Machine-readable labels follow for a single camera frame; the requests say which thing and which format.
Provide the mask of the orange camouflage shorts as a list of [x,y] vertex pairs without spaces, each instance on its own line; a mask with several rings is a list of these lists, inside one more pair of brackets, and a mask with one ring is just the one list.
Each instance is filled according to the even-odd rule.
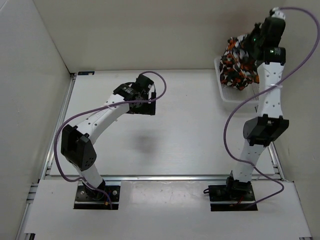
[[244,90],[251,84],[259,84],[256,61],[245,49],[245,40],[249,35],[231,37],[219,60],[219,80],[221,85]]

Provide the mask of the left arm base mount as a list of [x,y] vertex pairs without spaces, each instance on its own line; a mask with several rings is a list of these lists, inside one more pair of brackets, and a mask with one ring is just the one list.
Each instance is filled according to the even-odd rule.
[[106,185],[104,191],[108,194],[108,198],[103,193],[98,193],[94,197],[83,184],[77,186],[73,208],[76,210],[118,210],[121,186],[120,185]]

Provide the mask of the aluminium right rail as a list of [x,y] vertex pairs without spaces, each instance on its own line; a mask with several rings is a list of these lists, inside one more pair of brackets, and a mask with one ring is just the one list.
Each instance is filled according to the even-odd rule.
[[277,153],[275,144],[273,142],[268,146],[268,150],[269,150],[269,154],[271,156],[273,167],[277,169],[277,174],[279,175],[279,177],[282,181],[286,181],[286,178],[285,178],[285,175],[283,172],[283,168],[281,165],[281,161],[280,161],[279,155]]

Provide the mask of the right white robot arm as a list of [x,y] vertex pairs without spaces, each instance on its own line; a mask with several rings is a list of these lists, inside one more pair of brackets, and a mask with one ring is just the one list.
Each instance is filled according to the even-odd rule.
[[230,200],[250,192],[252,173],[261,154],[289,127],[289,120],[283,117],[279,83],[286,63],[286,50],[279,46],[285,27],[283,16],[268,16],[255,24],[243,43],[248,60],[256,65],[260,95],[256,117],[243,126],[240,158],[226,180],[224,193]]

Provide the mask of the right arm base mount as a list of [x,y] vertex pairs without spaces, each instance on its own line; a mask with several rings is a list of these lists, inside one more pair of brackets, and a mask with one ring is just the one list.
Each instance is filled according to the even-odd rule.
[[258,211],[251,182],[235,180],[233,172],[227,177],[225,184],[208,185],[203,194],[209,195],[211,212]]

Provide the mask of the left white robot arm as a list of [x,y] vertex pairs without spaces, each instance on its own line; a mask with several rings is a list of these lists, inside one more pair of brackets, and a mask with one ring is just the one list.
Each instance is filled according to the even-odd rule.
[[94,149],[99,136],[124,114],[154,115],[156,98],[151,92],[154,82],[144,74],[134,82],[122,83],[103,104],[105,109],[89,115],[75,126],[66,125],[61,134],[61,154],[73,165],[93,200],[100,200],[105,194],[105,181],[95,166],[97,154]]

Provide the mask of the aluminium left rail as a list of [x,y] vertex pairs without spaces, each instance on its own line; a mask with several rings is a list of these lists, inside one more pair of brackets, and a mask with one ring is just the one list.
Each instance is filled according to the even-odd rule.
[[56,135],[56,133],[58,131],[58,128],[60,127],[61,123],[65,119],[65,115],[66,115],[66,112],[67,112],[67,109],[68,109],[68,105],[69,105],[69,102],[70,102],[70,99],[71,99],[71,95],[72,95],[72,91],[73,91],[73,88],[74,88],[74,84],[75,84],[76,78],[77,78],[77,73],[71,73],[70,74],[70,81],[69,81],[69,84],[68,84],[68,88],[67,88],[67,91],[66,91],[66,93],[64,95],[64,99],[62,101],[62,105],[61,105],[61,108],[60,108],[60,111],[59,111],[59,114],[58,114],[58,117],[57,117],[57,122],[56,122],[56,125],[55,125],[54,130],[53,130],[52,139],[50,141],[49,147],[47,149],[47,154],[46,154],[46,157],[44,159],[43,168],[42,168],[42,171],[41,171],[41,174],[40,174],[40,179],[41,180],[45,179],[47,170],[49,170],[51,168],[52,161],[53,161],[53,158],[54,158],[54,138],[55,138],[55,135]]

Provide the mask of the white plastic basket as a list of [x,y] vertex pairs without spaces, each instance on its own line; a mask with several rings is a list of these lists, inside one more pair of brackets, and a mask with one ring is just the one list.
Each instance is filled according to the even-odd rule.
[[217,85],[218,85],[221,99],[226,104],[230,104],[230,105],[240,104],[246,99],[259,93],[259,84],[257,83],[250,84],[244,90],[238,90],[237,88],[233,88],[233,87],[221,84],[221,81],[220,81],[221,74],[220,74],[219,65],[220,65],[220,57],[218,56],[214,59],[214,69],[216,73],[216,80],[217,80]]

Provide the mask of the blue label sticker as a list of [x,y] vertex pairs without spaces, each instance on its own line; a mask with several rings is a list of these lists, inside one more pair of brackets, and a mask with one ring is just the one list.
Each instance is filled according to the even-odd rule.
[[95,71],[79,71],[78,76],[92,76],[95,74]]

